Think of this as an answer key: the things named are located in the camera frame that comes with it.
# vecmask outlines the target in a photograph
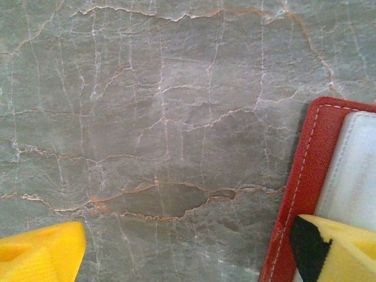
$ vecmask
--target red leather case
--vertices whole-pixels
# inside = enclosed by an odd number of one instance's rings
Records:
[[[293,280],[293,220],[298,214],[314,213],[342,123],[358,110],[376,112],[376,105],[320,97],[309,107],[259,282]]]

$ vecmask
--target marble surface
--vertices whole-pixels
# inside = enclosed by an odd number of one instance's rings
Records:
[[[76,281],[256,281],[319,96],[374,102],[376,2],[1,1],[0,237]]]

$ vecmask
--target gray marble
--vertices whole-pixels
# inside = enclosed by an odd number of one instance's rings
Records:
[[[376,2],[0,1],[0,237],[76,281],[256,281],[309,103],[374,102]]]

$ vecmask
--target white stitching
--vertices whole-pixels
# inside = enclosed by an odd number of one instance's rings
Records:
[[[308,154],[308,149],[310,148],[310,144],[311,144],[311,141],[312,141],[312,137],[313,137],[314,129],[315,129],[315,126],[316,126],[316,121],[317,121],[317,118],[318,118],[318,114],[319,114],[319,112],[320,112],[320,109],[321,109],[323,106],[326,106],[326,107],[334,107],[334,108],[338,108],[338,109],[353,110],[353,111],[355,111],[355,112],[359,111],[358,109],[353,109],[353,108],[348,108],[348,107],[341,107],[341,106],[337,106],[337,105],[329,105],[329,104],[320,105],[320,106],[317,107],[317,110],[316,110],[316,116],[315,116],[314,123],[313,123],[312,130],[311,130],[311,135],[310,135],[310,138],[309,138],[309,140],[308,140],[307,147],[306,147],[306,149],[305,149],[306,151],[305,151],[305,153],[304,153],[303,163],[302,163],[301,168],[300,168],[300,174],[299,174],[299,177],[298,177],[298,182],[297,182],[297,184],[296,184],[296,188],[295,188],[295,191],[294,191],[293,201],[291,202],[291,206],[290,206],[290,209],[289,209],[289,211],[288,211],[288,215],[287,215],[287,218],[286,218],[286,222],[284,223],[282,236],[281,236],[281,239],[280,239],[279,244],[278,244],[278,250],[277,250],[276,258],[274,259],[274,262],[273,262],[273,267],[272,267],[272,269],[271,269],[269,282],[271,282],[271,279],[273,278],[274,269],[275,269],[275,267],[276,267],[276,263],[277,263],[278,256],[279,256],[279,254],[280,254],[280,250],[281,250],[281,246],[282,246],[283,236],[285,235],[285,232],[286,232],[286,226],[287,226],[288,220],[290,219],[291,212],[292,212],[293,207],[294,207],[295,198],[296,198],[296,193],[298,192],[298,188],[299,188],[299,184],[300,184],[301,175],[302,175],[302,173],[303,173],[304,164],[305,164],[305,162],[306,162],[305,159],[306,159],[307,154]]]

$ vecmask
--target red leather cover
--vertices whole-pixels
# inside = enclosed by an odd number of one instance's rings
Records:
[[[293,280],[293,220],[298,214],[314,213],[342,123],[358,110],[376,112],[376,105],[320,97],[309,107],[259,282]]]

